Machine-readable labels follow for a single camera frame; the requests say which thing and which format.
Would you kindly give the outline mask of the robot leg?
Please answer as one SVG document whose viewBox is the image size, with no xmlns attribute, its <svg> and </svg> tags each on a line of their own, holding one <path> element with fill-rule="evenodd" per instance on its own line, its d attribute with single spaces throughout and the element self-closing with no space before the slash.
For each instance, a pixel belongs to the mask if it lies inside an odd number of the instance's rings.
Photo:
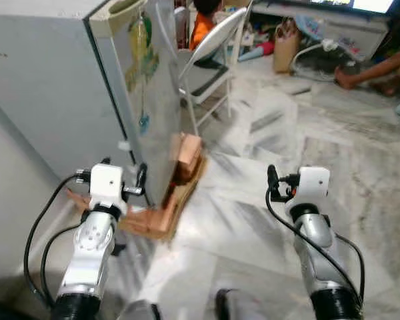
<svg viewBox="0 0 400 320">
<path fill-rule="evenodd" d="M 133 301 L 118 314 L 117 320 L 161 320 L 158 304 L 149 301 Z"/>
<path fill-rule="evenodd" d="M 262 311 L 262 304 L 249 293 L 222 287 L 215 293 L 216 320 L 269 320 Z"/>
</svg>

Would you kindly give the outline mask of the green yellow door sticker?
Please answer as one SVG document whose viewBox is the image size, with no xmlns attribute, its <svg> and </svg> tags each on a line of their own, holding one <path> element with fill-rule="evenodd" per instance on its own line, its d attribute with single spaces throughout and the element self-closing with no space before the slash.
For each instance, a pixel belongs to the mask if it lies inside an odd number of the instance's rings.
<svg viewBox="0 0 400 320">
<path fill-rule="evenodd" d="M 148 82 L 157 72 L 159 55 L 152 45 L 152 21 L 148 13 L 140 13 L 128 25 L 128 43 L 132 53 L 132 63 L 125 73 L 128 91 L 134 91 L 139 83 Z"/>
</svg>

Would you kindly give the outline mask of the pink and blue toy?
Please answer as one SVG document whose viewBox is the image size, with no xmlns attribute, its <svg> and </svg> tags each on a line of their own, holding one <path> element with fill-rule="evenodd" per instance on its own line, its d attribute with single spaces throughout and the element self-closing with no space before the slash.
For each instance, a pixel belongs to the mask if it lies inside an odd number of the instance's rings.
<svg viewBox="0 0 400 320">
<path fill-rule="evenodd" d="M 239 62 L 254 60 L 262 56 L 268 56 L 270 54 L 273 54 L 274 49 L 275 49 L 274 42 L 267 41 L 264 43 L 260 43 L 260 45 L 256 45 L 254 49 L 250 49 L 249 51 L 246 51 L 245 53 L 240 55 Z"/>
</svg>

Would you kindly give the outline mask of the flat screen television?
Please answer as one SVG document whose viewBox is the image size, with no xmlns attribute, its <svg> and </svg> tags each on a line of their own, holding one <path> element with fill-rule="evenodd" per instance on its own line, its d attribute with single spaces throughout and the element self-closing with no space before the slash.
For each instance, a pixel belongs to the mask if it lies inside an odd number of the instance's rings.
<svg viewBox="0 0 400 320">
<path fill-rule="evenodd" d="M 395 0 L 307 0 L 307 2 L 368 13 L 386 13 L 392 9 Z"/>
</svg>

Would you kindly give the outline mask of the blue patterned round object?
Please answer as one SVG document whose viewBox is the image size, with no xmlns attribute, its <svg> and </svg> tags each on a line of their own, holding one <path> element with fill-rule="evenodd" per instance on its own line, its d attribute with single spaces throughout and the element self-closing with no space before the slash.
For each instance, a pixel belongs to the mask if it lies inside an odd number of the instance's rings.
<svg viewBox="0 0 400 320">
<path fill-rule="evenodd" d="M 307 15 L 296 15 L 294 21 L 298 30 L 311 39 L 319 42 L 326 39 L 324 24 L 321 19 L 316 19 Z"/>
</svg>

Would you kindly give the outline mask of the robot right leg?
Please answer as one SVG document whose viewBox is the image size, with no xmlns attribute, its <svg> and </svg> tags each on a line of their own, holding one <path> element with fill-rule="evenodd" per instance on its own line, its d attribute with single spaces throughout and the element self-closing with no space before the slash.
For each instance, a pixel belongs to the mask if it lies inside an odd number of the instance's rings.
<svg viewBox="0 0 400 320">
<path fill-rule="evenodd" d="M 216 320 L 269 320 L 262 311 L 262 304 L 249 293 L 222 287 L 215 293 Z"/>
</svg>

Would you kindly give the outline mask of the brick and wood fridge base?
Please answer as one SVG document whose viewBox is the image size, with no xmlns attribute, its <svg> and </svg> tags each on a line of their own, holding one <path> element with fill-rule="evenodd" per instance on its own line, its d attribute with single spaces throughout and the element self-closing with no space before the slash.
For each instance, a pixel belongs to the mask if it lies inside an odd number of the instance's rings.
<svg viewBox="0 0 400 320">
<path fill-rule="evenodd" d="M 139 165 L 132 168 L 134 178 L 124 183 L 136 184 Z M 70 199 L 81 211 L 80 229 L 75 236 L 76 244 L 84 250 L 104 248 L 107 243 L 114 243 L 117 240 L 118 231 L 127 231 L 152 240 L 172 239 L 181 212 L 196 189 L 198 180 L 203 176 L 205 166 L 202 138 L 192 134 L 181 134 L 181 140 L 177 144 L 175 168 L 172 168 L 170 179 L 165 181 L 165 194 L 160 204 L 157 207 L 130 205 L 127 203 L 128 197 L 123 199 L 126 201 L 128 211 L 119 220 L 115 215 L 119 213 L 118 209 L 97 207 L 95 211 L 91 211 L 90 194 L 83 196 L 69 191 Z M 79 169 L 69 177 L 69 180 L 87 184 L 89 192 L 90 170 Z"/>
</svg>

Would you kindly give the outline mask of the brown paper bag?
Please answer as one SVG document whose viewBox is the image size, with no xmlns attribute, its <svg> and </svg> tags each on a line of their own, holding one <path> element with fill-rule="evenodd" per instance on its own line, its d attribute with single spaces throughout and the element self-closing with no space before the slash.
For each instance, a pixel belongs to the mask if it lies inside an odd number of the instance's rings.
<svg viewBox="0 0 400 320">
<path fill-rule="evenodd" d="M 301 42 L 301 32 L 294 19 L 286 19 L 277 25 L 272 40 L 274 73 L 291 73 L 291 64 Z"/>
</svg>

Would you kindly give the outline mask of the seated person bare leg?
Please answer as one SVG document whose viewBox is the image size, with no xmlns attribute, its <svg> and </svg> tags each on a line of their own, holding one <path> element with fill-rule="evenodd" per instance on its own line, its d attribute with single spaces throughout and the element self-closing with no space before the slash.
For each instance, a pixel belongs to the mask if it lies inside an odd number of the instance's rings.
<svg viewBox="0 0 400 320">
<path fill-rule="evenodd" d="M 356 74 L 346 74 L 341 67 L 337 67 L 334 70 L 334 79 L 341 88 L 353 89 L 361 83 L 387 76 L 390 73 L 400 76 L 400 52 Z"/>
</svg>

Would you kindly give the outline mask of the white floor fan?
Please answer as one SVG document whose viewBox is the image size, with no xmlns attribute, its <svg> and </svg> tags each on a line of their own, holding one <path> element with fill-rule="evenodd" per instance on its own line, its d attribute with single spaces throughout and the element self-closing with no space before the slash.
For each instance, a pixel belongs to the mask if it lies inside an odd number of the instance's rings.
<svg viewBox="0 0 400 320">
<path fill-rule="evenodd" d="M 358 72 L 360 66 L 361 64 L 343 46 L 328 39 L 304 46 L 289 64 L 295 76 L 328 82 L 336 80 L 338 67 L 343 72 Z"/>
</svg>

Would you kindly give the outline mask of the white folding chair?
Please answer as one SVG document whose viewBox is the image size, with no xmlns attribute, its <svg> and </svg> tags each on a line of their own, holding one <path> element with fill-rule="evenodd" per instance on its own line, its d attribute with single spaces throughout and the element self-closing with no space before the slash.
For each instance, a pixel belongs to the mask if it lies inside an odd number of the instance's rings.
<svg viewBox="0 0 400 320">
<path fill-rule="evenodd" d="M 237 49 L 240 47 L 243 28 L 251 7 L 246 6 L 231 12 L 222 19 L 206 36 L 194 51 L 177 51 L 176 58 L 181 68 L 178 76 L 178 88 L 181 98 L 187 102 L 192 131 L 200 135 L 199 126 L 221 107 L 227 108 L 228 115 L 233 114 L 229 106 L 231 88 L 233 88 L 234 66 L 237 64 Z M 216 68 L 200 68 L 196 62 L 206 58 L 222 58 L 221 66 Z M 196 106 L 204 103 L 219 88 L 224 94 L 216 104 L 205 111 L 203 115 L 196 114 Z"/>
</svg>

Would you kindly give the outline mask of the grey fridge cabinet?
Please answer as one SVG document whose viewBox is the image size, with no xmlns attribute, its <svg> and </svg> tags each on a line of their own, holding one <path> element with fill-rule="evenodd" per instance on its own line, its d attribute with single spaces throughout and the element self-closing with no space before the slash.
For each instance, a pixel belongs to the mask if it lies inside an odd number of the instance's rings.
<svg viewBox="0 0 400 320">
<path fill-rule="evenodd" d="M 60 179 L 104 158 L 134 165 L 89 28 L 106 3 L 0 0 L 0 109 Z"/>
</svg>

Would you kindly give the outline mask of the white television bench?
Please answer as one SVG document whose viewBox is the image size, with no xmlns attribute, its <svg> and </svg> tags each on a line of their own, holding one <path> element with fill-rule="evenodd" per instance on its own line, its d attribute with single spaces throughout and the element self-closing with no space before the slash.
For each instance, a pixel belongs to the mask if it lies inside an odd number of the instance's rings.
<svg viewBox="0 0 400 320">
<path fill-rule="evenodd" d="M 400 0 L 395 0 L 386 13 L 333 8 L 307 0 L 255 0 L 251 11 L 273 17 L 294 19 L 296 15 L 307 15 L 321 19 L 326 39 L 339 43 L 356 61 L 363 62 L 373 57 L 389 33 L 390 19 L 400 16 Z"/>
</svg>

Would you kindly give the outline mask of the robot left leg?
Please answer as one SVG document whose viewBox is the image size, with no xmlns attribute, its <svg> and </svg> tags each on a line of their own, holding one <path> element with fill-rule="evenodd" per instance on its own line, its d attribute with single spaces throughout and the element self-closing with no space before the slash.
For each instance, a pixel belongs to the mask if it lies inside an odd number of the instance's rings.
<svg viewBox="0 0 400 320">
<path fill-rule="evenodd" d="M 149 301 L 133 301 L 118 314 L 117 320 L 161 320 L 158 304 Z"/>
</svg>

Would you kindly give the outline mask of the child in orange clothes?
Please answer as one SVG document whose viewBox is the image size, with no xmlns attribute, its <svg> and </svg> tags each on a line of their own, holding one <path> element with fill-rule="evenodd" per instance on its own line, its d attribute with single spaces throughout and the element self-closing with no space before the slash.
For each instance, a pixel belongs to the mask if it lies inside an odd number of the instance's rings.
<svg viewBox="0 0 400 320">
<path fill-rule="evenodd" d="M 196 9 L 196 21 L 189 41 L 189 49 L 194 51 L 216 26 L 215 14 L 221 9 L 223 0 L 193 0 Z"/>
</svg>

